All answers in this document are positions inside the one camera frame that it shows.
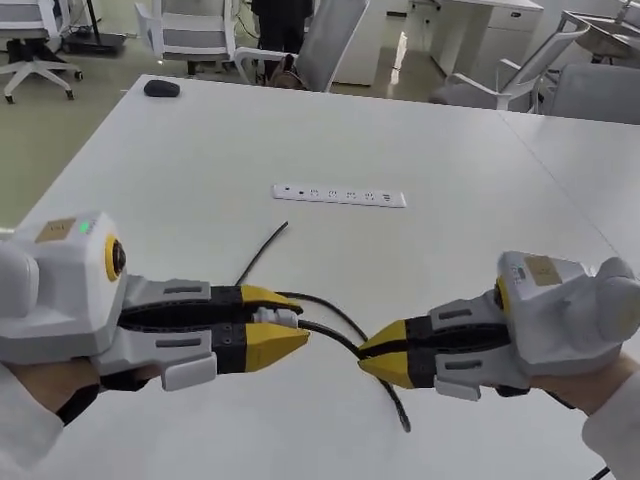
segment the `computer mouse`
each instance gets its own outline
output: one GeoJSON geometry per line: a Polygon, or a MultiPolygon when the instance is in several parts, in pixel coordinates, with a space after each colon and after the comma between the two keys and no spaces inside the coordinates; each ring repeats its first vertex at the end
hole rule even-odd
{"type": "Polygon", "coordinates": [[[148,97],[177,97],[180,95],[180,85],[166,80],[149,80],[144,86],[144,93],[148,97]]]}

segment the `electrical outlet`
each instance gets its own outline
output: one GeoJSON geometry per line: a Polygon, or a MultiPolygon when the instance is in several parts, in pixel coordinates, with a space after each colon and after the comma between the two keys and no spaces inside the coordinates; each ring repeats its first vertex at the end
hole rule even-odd
{"type": "Polygon", "coordinates": [[[271,187],[273,198],[300,202],[347,203],[375,207],[405,208],[407,202],[402,192],[386,190],[356,190],[335,186],[276,184],[271,187]]]}

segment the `office chair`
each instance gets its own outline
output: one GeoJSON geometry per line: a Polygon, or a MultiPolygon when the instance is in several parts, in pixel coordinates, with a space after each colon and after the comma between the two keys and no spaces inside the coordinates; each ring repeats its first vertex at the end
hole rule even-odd
{"type": "Polygon", "coordinates": [[[198,62],[233,61],[236,40],[232,1],[220,0],[207,6],[207,15],[193,15],[163,11],[162,0],[153,0],[152,13],[136,3],[140,36],[156,57],[186,61],[191,76],[196,74],[198,62]]]}
{"type": "MultiPolygon", "coordinates": [[[[294,55],[295,67],[305,85],[314,92],[327,92],[338,71],[344,52],[351,42],[369,0],[322,0],[299,55],[294,55]]],[[[287,52],[272,52],[240,47],[235,63],[242,80],[251,84],[243,61],[280,61],[287,52]]]]}
{"type": "Polygon", "coordinates": [[[588,30],[589,25],[584,24],[574,32],[554,33],[522,66],[503,58],[498,67],[507,69],[511,78],[502,82],[499,77],[499,68],[496,71],[495,89],[488,88],[460,73],[454,73],[445,80],[443,87],[431,94],[429,102],[459,107],[509,110],[511,102],[536,89],[540,78],[551,64],[588,30]]]}
{"type": "Polygon", "coordinates": [[[640,125],[640,70],[595,65],[567,65],[560,74],[551,106],[554,117],[640,125]]]}
{"type": "MultiPolygon", "coordinates": [[[[69,7],[66,1],[60,2],[63,12],[60,30],[68,26],[69,7]]],[[[58,25],[53,14],[52,0],[0,0],[0,37],[20,39],[57,38],[60,36],[58,25]]],[[[28,46],[23,45],[24,53],[30,54],[28,46]]],[[[45,62],[31,56],[26,60],[10,63],[0,67],[0,74],[13,73],[13,77],[4,87],[4,98],[14,103],[13,90],[32,73],[60,85],[73,100],[73,91],[67,82],[53,71],[66,70],[74,72],[76,80],[82,80],[80,68],[71,63],[45,62]]]]}

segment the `gray floor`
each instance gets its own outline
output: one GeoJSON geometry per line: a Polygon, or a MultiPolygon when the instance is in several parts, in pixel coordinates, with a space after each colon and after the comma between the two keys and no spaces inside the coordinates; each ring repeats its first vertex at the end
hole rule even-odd
{"type": "MultiPolygon", "coordinates": [[[[135,33],[133,2],[102,0],[103,31],[135,33]]],[[[436,68],[425,53],[430,31],[425,20],[435,14],[429,7],[418,6],[406,18],[387,18],[384,48],[378,73],[370,88],[335,85],[333,91],[410,101],[425,101],[441,84],[436,68]]],[[[247,28],[253,28],[251,15],[241,10],[247,28]]],[[[238,43],[255,41],[238,27],[238,43]]],[[[0,64],[7,56],[0,54],[0,64]]],[[[186,76],[181,62],[159,64],[142,42],[127,40],[124,54],[115,59],[68,57],[84,72],[84,81],[72,86],[75,101],[68,101],[64,91],[37,76],[28,78],[16,91],[15,105],[0,102],[0,227],[20,222],[64,169],[118,100],[143,73],[186,76]]],[[[205,69],[199,78],[234,81],[205,69]]],[[[9,77],[0,78],[4,85],[9,77]]]]}

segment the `white wall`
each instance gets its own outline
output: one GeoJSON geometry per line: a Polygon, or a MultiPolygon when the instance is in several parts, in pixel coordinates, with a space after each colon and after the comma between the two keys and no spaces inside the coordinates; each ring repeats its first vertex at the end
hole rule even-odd
{"type": "MultiPolygon", "coordinates": [[[[556,31],[560,23],[560,17],[564,10],[589,13],[592,15],[615,16],[620,9],[619,0],[533,0],[544,7],[544,14],[540,25],[529,47],[528,55],[531,55],[542,43],[556,31]]],[[[558,68],[572,62],[585,62],[591,60],[591,54],[577,45],[572,45],[567,52],[554,65],[558,68]]]]}

